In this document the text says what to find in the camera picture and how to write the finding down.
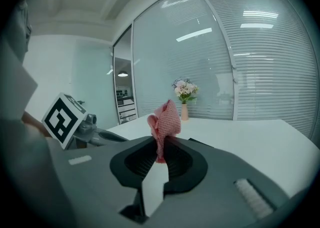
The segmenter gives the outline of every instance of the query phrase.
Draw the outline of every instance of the textured pink fabric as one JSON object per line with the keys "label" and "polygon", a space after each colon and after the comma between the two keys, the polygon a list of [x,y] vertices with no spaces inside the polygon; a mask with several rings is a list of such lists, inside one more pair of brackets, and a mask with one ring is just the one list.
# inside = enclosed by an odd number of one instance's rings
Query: textured pink fabric
{"label": "textured pink fabric", "polygon": [[151,134],[157,143],[158,163],[166,163],[164,160],[164,143],[166,136],[175,136],[181,131],[180,117],[176,104],[170,99],[167,103],[154,111],[155,115],[149,115],[147,121],[151,127]]}

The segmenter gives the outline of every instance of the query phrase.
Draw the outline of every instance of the vase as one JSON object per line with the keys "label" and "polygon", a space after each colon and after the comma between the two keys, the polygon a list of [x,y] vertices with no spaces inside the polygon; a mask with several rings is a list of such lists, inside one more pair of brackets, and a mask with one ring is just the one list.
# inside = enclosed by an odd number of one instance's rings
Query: vase
{"label": "vase", "polygon": [[181,120],[187,121],[189,119],[187,104],[182,104]]}

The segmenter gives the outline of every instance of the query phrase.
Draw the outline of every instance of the flower bouquet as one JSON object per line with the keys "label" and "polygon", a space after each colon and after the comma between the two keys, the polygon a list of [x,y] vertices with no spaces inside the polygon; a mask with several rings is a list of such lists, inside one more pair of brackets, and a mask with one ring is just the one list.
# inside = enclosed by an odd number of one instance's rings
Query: flower bouquet
{"label": "flower bouquet", "polygon": [[182,79],[181,77],[173,82],[172,87],[182,103],[181,119],[184,121],[188,120],[187,102],[190,100],[196,100],[197,97],[195,97],[195,95],[199,88],[195,84],[191,83],[188,78]]}

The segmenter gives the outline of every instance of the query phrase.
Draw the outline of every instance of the pink towel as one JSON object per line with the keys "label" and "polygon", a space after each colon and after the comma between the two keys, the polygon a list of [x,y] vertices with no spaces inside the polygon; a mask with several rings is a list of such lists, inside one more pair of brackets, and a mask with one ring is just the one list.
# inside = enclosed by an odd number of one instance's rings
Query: pink towel
{"label": "pink towel", "polygon": [[151,134],[157,143],[158,163],[166,163],[164,159],[164,143],[166,136],[176,136],[181,131],[180,117],[176,104],[170,99],[167,103],[154,111],[155,115],[149,115],[147,121],[151,127]]}

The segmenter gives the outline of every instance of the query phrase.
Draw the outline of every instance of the white cube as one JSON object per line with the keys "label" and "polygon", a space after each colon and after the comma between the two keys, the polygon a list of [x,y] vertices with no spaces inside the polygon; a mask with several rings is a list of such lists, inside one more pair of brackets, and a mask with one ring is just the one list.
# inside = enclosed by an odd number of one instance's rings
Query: white cube
{"label": "white cube", "polygon": [[45,113],[42,123],[65,149],[88,112],[68,94],[60,93]]}

